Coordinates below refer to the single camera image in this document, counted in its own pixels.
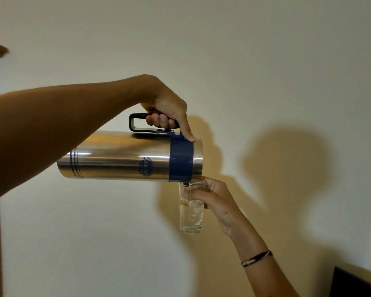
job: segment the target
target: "glass of water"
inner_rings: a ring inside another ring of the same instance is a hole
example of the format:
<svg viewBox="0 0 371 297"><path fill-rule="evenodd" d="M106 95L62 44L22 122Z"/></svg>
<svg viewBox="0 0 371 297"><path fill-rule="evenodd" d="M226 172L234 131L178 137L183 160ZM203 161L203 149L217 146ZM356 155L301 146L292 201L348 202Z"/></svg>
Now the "glass of water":
<svg viewBox="0 0 371 297"><path fill-rule="evenodd" d="M202 189L202 183L179 183L180 229L189 235L196 235L201 232L205 205L203 201L189 200L184 196L185 192L194 189Z"/></svg>

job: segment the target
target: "water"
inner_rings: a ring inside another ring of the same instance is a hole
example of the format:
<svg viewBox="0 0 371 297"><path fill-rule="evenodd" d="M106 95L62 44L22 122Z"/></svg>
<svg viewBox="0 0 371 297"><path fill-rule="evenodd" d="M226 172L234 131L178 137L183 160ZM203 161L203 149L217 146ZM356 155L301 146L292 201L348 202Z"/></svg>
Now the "water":
<svg viewBox="0 0 371 297"><path fill-rule="evenodd" d="M187 234L201 232L204 202L182 199L180 202L180 229Z"/></svg>

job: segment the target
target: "braided bracelet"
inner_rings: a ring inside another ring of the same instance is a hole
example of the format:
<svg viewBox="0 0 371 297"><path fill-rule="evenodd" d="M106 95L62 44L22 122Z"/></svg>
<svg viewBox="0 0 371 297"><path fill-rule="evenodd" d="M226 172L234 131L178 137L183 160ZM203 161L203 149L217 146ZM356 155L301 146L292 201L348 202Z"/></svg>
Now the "braided bracelet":
<svg viewBox="0 0 371 297"><path fill-rule="evenodd" d="M257 254L256 256L252 257L250 260L245 260L241 264L242 264L243 267L247 267L249 265L252 265L252 264L258 262L259 260L263 259L264 257L269 256L269 255L273 255L271 250L268 250L268 251L262 252L260 254Z"/></svg>

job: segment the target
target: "person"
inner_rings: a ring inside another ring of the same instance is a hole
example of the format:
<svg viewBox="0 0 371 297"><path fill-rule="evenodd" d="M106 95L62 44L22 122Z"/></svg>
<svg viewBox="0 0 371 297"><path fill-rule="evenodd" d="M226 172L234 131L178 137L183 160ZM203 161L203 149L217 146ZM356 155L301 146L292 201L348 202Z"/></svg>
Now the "person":
<svg viewBox="0 0 371 297"><path fill-rule="evenodd" d="M150 126L195 137L187 104L157 77L43 87L0 94L0 197L39 174L123 110L140 103ZM268 247L236 205L225 183L203 178L207 191L188 198L205 202L232 240L257 297L298 296Z"/></svg>

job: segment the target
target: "glass base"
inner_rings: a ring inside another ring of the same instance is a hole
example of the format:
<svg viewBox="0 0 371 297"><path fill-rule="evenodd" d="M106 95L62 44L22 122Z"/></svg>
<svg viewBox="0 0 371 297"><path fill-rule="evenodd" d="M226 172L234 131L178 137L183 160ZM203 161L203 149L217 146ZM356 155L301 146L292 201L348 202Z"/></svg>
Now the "glass base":
<svg viewBox="0 0 371 297"><path fill-rule="evenodd" d="M198 233L201 232L201 226L197 227L185 227L180 225L180 230L188 235L197 235Z"/></svg>

